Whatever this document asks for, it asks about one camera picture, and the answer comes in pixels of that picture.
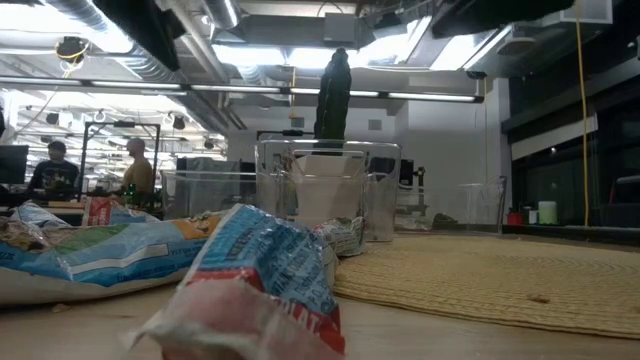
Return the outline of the orange multicoloured granola bar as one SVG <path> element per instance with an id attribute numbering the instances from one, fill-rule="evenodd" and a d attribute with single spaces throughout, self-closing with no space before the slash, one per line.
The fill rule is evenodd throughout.
<path id="1" fill-rule="evenodd" d="M 314 234 L 326 242 L 338 257 L 359 255 L 364 249 L 365 219 L 337 217 L 313 228 Z"/>

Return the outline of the tall clear plastic bin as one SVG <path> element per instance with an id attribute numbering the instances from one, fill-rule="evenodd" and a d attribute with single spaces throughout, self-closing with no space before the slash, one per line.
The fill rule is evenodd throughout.
<path id="1" fill-rule="evenodd" d="M 311 154 L 341 156 L 355 152 L 365 158 L 366 180 L 360 212 L 356 216 L 365 219 L 364 240 L 391 241 L 401 147 L 393 143 L 343 141 L 341 148 L 314 148 L 315 143 L 317 140 L 314 139 L 299 139 L 262 140 L 256 144 L 257 206 L 280 218 L 306 226 L 295 220 L 297 197 L 292 179 L 295 160 Z"/>

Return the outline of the long light blue granola bar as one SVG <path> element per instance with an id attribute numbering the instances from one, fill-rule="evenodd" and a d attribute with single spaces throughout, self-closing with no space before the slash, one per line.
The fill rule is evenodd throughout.
<path id="1" fill-rule="evenodd" d="M 127 346 L 149 339 L 162 360 L 344 360 L 330 251 L 310 230 L 237 204 Z"/>

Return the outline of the red and blue granola bar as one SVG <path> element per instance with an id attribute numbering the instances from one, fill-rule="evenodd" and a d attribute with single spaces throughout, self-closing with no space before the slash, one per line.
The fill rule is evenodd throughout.
<path id="1" fill-rule="evenodd" d="M 159 222 L 144 212 L 126 208 L 112 198 L 87 197 L 82 218 L 83 226 L 108 226 L 130 223 Z"/>

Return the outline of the blue green orange granola bar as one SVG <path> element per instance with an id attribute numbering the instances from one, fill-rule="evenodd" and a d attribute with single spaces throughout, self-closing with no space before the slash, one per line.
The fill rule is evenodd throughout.
<path id="1" fill-rule="evenodd" d="M 180 281 L 225 213 L 43 228 L 50 247 L 0 244 L 0 307 L 93 300 Z"/>

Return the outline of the green brown granola bar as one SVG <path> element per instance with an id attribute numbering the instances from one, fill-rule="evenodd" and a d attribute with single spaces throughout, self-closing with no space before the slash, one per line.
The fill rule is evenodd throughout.
<path id="1" fill-rule="evenodd" d="M 39 227 L 7 217 L 0 217 L 0 244 L 29 252 L 41 252 L 50 247 Z"/>

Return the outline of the white hexagonal plant pot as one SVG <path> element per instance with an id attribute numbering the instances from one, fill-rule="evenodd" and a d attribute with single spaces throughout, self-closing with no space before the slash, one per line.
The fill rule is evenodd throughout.
<path id="1" fill-rule="evenodd" d="M 334 218 L 354 219 L 360 212 L 366 180 L 364 160 L 355 152 L 297 158 L 292 168 L 295 220 L 313 227 Z"/>

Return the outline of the green cactus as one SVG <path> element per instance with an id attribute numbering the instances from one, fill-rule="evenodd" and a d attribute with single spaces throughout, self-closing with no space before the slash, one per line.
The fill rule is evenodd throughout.
<path id="1" fill-rule="evenodd" d="M 346 118 L 352 84 L 348 54 L 338 48 L 325 67 L 320 81 L 314 148 L 341 148 L 345 139 Z"/>

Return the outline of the grey ceiling box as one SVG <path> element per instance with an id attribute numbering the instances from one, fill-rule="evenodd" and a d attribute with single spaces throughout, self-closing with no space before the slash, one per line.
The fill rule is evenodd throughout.
<path id="1" fill-rule="evenodd" d="M 356 18 L 352 14 L 326 13 L 323 39 L 325 42 L 353 43 L 356 40 Z"/>

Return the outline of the person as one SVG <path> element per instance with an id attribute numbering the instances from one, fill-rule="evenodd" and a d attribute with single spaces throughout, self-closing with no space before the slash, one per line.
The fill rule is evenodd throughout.
<path id="1" fill-rule="evenodd" d="M 78 166 L 66 159 L 67 148 L 63 142 L 52 141 L 47 149 L 49 159 L 35 167 L 27 190 L 43 190 L 59 198 L 72 197 L 77 191 Z"/>
<path id="2" fill-rule="evenodd" d="M 126 145 L 133 163 L 125 171 L 122 189 L 128 190 L 135 186 L 137 193 L 151 194 L 154 190 L 155 176 L 150 162 L 145 157 L 145 141 L 133 138 Z"/>

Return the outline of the round woven yellow placemat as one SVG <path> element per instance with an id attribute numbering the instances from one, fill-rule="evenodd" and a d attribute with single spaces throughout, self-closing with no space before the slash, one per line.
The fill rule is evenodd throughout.
<path id="1" fill-rule="evenodd" d="M 640 339 L 640 252 L 485 236 L 370 243 L 336 295 L 416 312 Z"/>

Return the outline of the white cylindrical container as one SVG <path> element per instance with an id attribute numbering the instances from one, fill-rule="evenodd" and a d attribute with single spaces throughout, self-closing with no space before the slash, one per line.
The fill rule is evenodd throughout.
<path id="1" fill-rule="evenodd" d="M 557 203 L 555 201 L 538 202 L 538 223 L 541 225 L 557 225 Z"/>

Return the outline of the black monitor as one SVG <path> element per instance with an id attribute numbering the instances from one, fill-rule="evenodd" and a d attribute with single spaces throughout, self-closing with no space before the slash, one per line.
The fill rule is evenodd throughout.
<path id="1" fill-rule="evenodd" d="M 28 153 L 26 145 L 0 145 L 0 184 L 24 183 Z"/>

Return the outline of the white ceiling unit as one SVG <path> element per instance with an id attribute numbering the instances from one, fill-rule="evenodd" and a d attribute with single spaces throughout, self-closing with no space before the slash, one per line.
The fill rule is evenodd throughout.
<path id="1" fill-rule="evenodd" d="M 613 23 L 613 1 L 576 0 L 572 7 L 545 16 L 541 23 L 550 26 L 573 23 L 576 19 L 580 23 L 610 25 Z"/>

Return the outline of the black background rig frame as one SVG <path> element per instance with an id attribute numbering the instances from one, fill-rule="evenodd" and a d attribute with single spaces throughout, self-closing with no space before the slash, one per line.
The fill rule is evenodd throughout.
<path id="1" fill-rule="evenodd" d="M 110 121 L 110 122 L 89 121 L 84 124 L 83 143 L 82 143 L 82 149 L 81 149 L 81 163 L 80 163 L 78 186 L 77 186 L 77 199 L 80 199 L 82 195 L 88 195 L 88 192 L 83 190 L 84 179 L 85 179 L 86 157 L 88 153 L 88 141 L 91 138 L 95 137 L 100 130 L 102 130 L 107 126 L 114 127 L 114 128 L 142 127 L 144 129 L 147 129 L 147 128 L 155 129 L 155 134 L 152 136 L 152 139 L 154 140 L 154 152 L 153 152 L 151 186 L 155 187 L 156 185 L 156 176 L 157 176 L 157 170 L 158 170 L 157 168 L 158 154 L 159 154 L 160 135 L 161 135 L 161 126 L 159 124 L 140 123 L 140 122 L 126 121 L 126 120 L 116 120 L 116 121 Z"/>

